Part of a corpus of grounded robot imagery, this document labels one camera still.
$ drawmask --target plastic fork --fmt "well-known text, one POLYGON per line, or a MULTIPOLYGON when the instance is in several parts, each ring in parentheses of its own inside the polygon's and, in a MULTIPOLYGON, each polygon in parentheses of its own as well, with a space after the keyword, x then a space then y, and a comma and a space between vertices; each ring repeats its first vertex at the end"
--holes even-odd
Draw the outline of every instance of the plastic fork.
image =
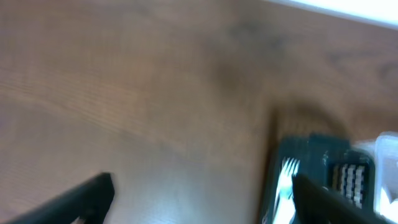
POLYGON ((288 158, 283 165, 279 175, 277 186, 277 197, 279 203, 274 217, 273 223, 289 223, 295 214, 293 203, 293 183, 292 176, 297 174, 300 161, 298 159, 288 158))

